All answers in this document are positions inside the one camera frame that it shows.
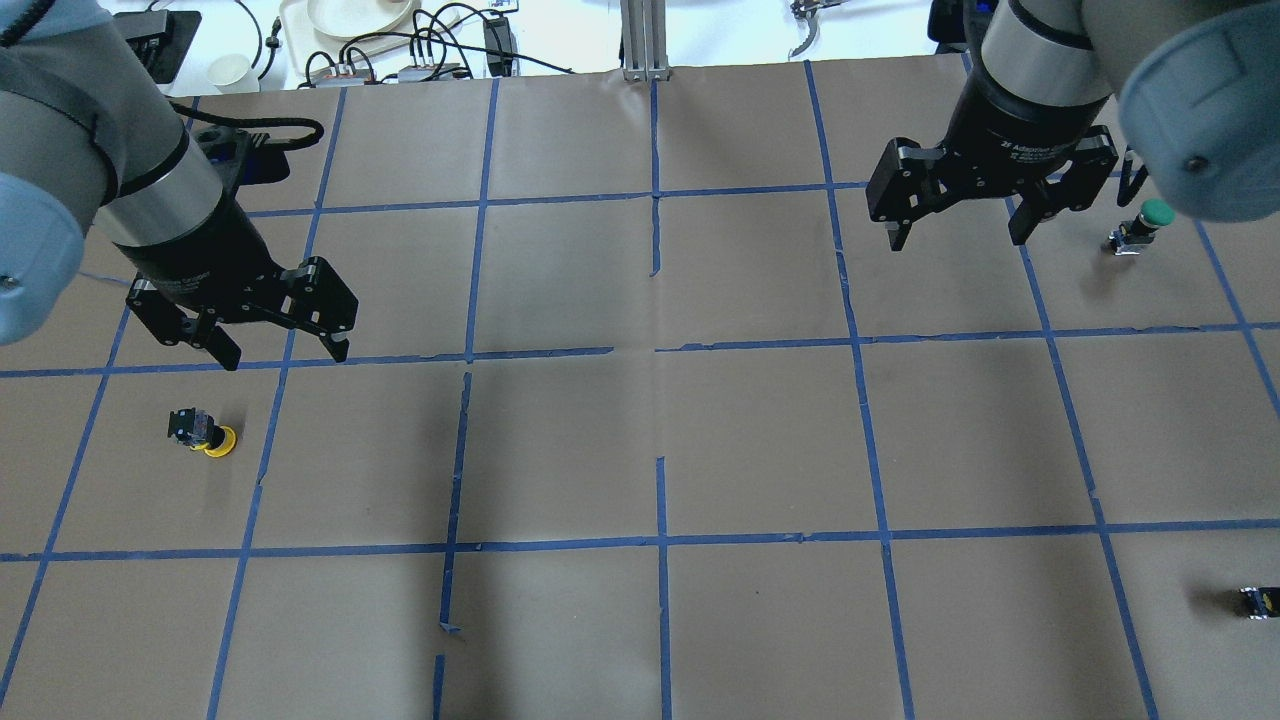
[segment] white background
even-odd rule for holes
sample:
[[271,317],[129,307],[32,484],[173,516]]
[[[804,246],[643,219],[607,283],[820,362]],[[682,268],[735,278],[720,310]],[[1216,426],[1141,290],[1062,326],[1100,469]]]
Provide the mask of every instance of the white background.
[[[269,33],[280,3],[244,1],[257,14],[262,32]],[[444,1],[424,0],[422,5],[434,10]],[[141,10],[147,0],[101,0],[101,5],[113,13]],[[667,0],[669,61],[673,67],[786,61],[787,53],[804,40],[806,29],[791,17],[788,5],[790,0]],[[159,8],[204,14],[178,78],[163,87],[169,95],[211,94],[214,86],[205,76],[209,63],[228,53],[253,56],[257,42],[253,24],[230,0],[173,0],[159,3]],[[818,12],[818,38],[797,60],[932,54],[934,44],[925,36],[928,14],[929,0],[846,0],[844,5]],[[520,12],[511,15],[511,26],[516,50],[526,55],[576,72],[618,67],[622,32],[618,0],[521,0]],[[484,46],[479,19],[472,18],[454,32],[463,45]],[[484,54],[470,56],[472,68],[481,73]],[[380,76],[408,64],[408,51],[403,47],[374,58]],[[517,74],[550,73],[527,61],[517,65]],[[262,90],[293,88],[300,82],[302,77],[291,67],[288,51],[282,47],[261,83]]]

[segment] white bowl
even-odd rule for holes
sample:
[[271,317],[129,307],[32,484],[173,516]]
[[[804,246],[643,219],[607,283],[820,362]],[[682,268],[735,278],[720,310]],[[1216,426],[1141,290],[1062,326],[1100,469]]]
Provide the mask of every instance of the white bowl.
[[311,24],[342,40],[396,27],[412,10],[408,0],[307,0]]

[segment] white tray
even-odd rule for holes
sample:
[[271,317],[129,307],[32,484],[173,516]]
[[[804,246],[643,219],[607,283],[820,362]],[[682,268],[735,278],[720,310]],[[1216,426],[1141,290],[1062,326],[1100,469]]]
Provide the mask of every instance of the white tray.
[[[415,10],[422,4],[421,0],[407,1]],[[410,12],[399,24],[389,29],[396,32],[413,32],[413,13]],[[333,55],[334,60],[340,61],[338,51],[342,50],[342,46],[347,41],[330,37],[311,24],[311,19],[307,18],[307,0],[284,0],[280,3],[280,31],[284,33],[284,47],[289,51],[289,60],[293,61],[293,69],[300,76],[306,77],[307,58],[317,50],[324,50]],[[376,55],[404,45],[408,45],[407,37],[372,37],[360,41],[360,49],[369,55]],[[311,69],[315,70],[321,67],[312,64]]]

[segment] motor with yellow wheel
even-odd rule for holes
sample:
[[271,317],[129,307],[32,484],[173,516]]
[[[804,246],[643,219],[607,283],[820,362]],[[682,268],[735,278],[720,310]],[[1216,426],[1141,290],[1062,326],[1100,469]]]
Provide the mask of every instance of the motor with yellow wheel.
[[197,407],[169,413],[169,437],[210,457],[223,457],[236,447],[236,430],[219,425],[212,415]]

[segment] metal bracket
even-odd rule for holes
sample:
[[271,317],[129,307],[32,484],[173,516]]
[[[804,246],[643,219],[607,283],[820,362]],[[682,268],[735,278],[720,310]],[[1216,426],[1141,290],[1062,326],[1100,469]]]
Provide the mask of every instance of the metal bracket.
[[622,76],[627,82],[667,79],[667,0],[621,0]]

